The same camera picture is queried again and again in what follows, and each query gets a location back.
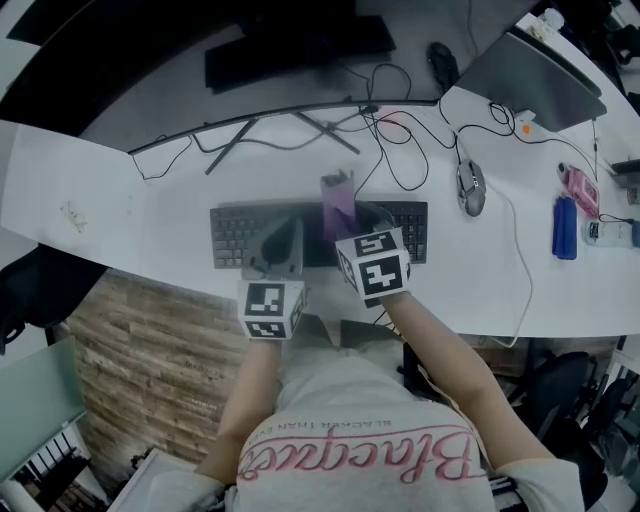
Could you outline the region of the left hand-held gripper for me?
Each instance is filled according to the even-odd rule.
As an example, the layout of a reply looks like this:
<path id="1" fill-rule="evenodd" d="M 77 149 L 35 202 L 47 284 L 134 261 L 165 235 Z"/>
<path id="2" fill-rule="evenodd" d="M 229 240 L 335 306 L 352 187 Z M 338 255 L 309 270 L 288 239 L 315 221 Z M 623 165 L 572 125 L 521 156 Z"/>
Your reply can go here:
<path id="1" fill-rule="evenodd" d="M 291 216 L 269 220 L 249 239 L 238 281 L 238 319 L 252 340 L 292 338 L 307 303 L 304 223 Z"/>

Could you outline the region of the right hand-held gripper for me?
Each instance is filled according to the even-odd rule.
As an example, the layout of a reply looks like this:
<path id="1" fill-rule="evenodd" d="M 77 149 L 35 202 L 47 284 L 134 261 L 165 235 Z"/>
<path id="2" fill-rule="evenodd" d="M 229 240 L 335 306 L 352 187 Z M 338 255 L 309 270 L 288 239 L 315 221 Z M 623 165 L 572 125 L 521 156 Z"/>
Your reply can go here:
<path id="1" fill-rule="evenodd" d="M 335 242 L 341 274 L 367 307 L 407 290 L 410 256 L 391 213 L 373 202 L 355 203 L 359 234 Z"/>

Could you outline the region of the purple cloth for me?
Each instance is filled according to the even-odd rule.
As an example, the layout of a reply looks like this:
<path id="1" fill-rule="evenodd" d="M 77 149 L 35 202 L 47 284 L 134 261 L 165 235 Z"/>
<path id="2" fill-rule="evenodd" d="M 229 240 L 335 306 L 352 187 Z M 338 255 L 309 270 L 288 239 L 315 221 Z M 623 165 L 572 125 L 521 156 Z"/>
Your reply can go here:
<path id="1" fill-rule="evenodd" d="M 359 231 L 354 199 L 353 173 L 339 170 L 320 179 L 323 238 L 327 242 L 348 239 Z"/>

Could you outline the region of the black keyboard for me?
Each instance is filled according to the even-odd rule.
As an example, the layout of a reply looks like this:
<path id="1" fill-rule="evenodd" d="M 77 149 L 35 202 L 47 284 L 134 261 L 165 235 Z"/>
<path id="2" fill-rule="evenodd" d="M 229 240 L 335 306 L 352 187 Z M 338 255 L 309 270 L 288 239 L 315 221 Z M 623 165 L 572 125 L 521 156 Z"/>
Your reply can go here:
<path id="1" fill-rule="evenodd" d="M 370 201 L 388 210 L 402 238 L 410 261 L 424 264 L 427 256 L 428 204 L 424 201 Z M 232 204 L 210 210 L 214 266 L 240 269 L 248 256 L 249 239 L 272 219 L 292 216 L 304 223 L 304 266 L 337 265 L 334 245 L 323 238 L 322 204 L 289 202 Z"/>

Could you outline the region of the person's left forearm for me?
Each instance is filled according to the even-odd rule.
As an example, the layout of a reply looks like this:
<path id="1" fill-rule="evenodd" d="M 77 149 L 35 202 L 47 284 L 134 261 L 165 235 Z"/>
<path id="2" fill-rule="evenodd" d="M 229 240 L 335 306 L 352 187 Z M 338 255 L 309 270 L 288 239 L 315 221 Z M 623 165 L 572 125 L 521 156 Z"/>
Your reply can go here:
<path id="1" fill-rule="evenodd" d="M 279 342 L 258 340 L 249 345 L 224 406 L 216 438 L 196 468 L 198 474 L 225 485 L 236 481 L 245 443 L 274 413 L 281 354 Z"/>

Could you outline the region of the person's right forearm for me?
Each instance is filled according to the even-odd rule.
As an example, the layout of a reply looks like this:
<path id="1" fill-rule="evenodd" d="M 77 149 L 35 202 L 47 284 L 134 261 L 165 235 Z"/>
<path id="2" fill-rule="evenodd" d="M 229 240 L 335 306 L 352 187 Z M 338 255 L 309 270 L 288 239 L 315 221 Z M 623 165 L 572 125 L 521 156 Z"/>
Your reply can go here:
<path id="1" fill-rule="evenodd" d="M 386 296 L 382 304 L 434 384 L 476 427 L 492 467 L 553 457 L 516 415 L 483 359 L 462 338 L 408 292 Z"/>

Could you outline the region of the grey computer mouse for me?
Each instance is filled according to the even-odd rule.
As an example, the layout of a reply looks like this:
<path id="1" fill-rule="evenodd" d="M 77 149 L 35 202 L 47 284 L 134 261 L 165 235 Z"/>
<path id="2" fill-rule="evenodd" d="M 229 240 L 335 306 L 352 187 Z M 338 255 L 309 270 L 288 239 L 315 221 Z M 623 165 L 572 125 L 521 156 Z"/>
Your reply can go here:
<path id="1" fill-rule="evenodd" d="M 470 159 L 462 160 L 456 170 L 456 184 L 462 210 L 470 217 L 478 217 L 486 201 L 486 182 L 480 166 Z"/>

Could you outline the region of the white printed t-shirt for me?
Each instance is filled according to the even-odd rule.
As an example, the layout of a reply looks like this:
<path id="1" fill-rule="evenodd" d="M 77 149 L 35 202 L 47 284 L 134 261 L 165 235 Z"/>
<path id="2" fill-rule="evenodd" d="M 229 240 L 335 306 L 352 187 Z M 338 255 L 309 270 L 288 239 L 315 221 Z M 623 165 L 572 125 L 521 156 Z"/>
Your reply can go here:
<path id="1" fill-rule="evenodd" d="M 491 469 L 454 409 L 412 395 L 374 355 L 312 351 L 284 376 L 236 481 L 157 476 L 143 512 L 584 512 L 577 467 Z"/>

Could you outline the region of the large black monitor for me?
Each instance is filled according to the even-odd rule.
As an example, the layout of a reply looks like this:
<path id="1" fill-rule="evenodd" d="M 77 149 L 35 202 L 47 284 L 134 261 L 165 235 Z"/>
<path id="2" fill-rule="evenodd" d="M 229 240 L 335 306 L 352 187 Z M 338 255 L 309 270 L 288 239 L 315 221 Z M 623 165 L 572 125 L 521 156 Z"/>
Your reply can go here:
<path id="1" fill-rule="evenodd" d="M 0 0 L 0 133 L 138 151 L 268 114 L 443 94 L 539 0 Z"/>

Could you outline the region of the grey laptop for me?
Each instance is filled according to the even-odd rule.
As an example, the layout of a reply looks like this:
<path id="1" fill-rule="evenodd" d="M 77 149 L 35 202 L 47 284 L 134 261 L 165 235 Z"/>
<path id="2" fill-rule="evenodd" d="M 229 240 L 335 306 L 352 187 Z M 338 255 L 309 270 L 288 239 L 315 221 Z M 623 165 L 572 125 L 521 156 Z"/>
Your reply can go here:
<path id="1" fill-rule="evenodd" d="M 559 132 L 607 113 L 602 92 L 577 67 L 524 30 L 513 27 L 464 71 L 456 86 L 530 111 L 536 124 Z"/>

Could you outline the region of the pink box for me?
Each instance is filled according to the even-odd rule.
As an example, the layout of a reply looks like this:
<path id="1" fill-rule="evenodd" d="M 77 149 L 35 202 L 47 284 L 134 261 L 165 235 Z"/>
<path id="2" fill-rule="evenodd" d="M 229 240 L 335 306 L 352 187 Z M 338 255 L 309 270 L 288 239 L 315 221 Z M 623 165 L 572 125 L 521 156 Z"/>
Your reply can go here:
<path id="1" fill-rule="evenodd" d="M 598 188 L 580 169 L 567 166 L 565 169 L 565 188 L 576 204 L 590 218 L 600 213 L 600 195 Z"/>

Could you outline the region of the white rectangular device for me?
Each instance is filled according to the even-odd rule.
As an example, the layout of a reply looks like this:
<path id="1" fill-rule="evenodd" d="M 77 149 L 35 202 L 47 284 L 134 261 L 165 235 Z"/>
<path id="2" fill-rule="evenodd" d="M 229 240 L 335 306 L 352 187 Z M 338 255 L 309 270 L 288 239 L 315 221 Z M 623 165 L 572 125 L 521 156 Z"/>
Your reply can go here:
<path id="1" fill-rule="evenodd" d="M 636 222 L 587 220 L 583 235 L 589 245 L 603 248 L 635 248 Z"/>

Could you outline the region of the black office chair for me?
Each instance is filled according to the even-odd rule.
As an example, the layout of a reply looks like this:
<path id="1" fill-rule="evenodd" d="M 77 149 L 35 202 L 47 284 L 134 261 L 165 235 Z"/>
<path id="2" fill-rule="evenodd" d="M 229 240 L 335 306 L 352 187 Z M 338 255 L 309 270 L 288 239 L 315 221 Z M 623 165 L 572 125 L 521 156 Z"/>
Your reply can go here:
<path id="1" fill-rule="evenodd" d="M 604 456 L 595 444 L 605 433 L 623 405 L 628 390 L 625 379 L 609 385 L 586 415 L 577 421 L 584 404 L 587 373 L 591 358 L 585 352 L 571 352 L 545 361 L 521 381 L 511 401 L 522 398 L 515 407 L 518 416 L 556 457 L 578 466 L 584 506 L 589 509 L 604 494 L 608 477 Z"/>
<path id="2" fill-rule="evenodd" d="M 66 320 L 107 266 L 38 245 L 0 270 L 0 356 L 27 325 L 51 329 Z"/>

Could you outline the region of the flat black device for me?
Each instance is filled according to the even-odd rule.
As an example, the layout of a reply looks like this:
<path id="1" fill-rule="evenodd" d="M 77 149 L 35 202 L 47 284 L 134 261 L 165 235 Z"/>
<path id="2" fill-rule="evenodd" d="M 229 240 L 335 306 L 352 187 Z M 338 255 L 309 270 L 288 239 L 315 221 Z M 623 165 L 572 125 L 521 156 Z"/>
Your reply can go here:
<path id="1" fill-rule="evenodd" d="M 613 180 L 618 187 L 630 189 L 640 187 L 640 158 L 611 165 Z"/>

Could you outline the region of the frosted glass partition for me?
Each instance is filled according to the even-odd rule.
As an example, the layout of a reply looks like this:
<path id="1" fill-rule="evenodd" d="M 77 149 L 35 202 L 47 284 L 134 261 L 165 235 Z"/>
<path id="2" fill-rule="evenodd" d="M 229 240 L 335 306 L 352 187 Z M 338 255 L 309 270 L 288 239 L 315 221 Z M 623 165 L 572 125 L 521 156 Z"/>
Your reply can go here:
<path id="1" fill-rule="evenodd" d="M 0 370 L 0 483 L 86 413 L 72 338 Z"/>

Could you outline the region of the clear-frame eyeglasses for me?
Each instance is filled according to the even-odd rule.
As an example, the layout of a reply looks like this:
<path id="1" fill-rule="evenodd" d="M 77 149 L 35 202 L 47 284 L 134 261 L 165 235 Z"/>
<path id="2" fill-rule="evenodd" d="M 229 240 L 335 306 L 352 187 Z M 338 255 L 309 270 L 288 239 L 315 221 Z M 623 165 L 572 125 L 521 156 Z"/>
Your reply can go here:
<path id="1" fill-rule="evenodd" d="M 65 201 L 60 206 L 60 211 L 65 217 L 66 221 L 74 228 L 76 232 L 82 234 L 85 231 L 88 225 L 85 215 L 75 207 L 75 204 L 71 200 Z"/>

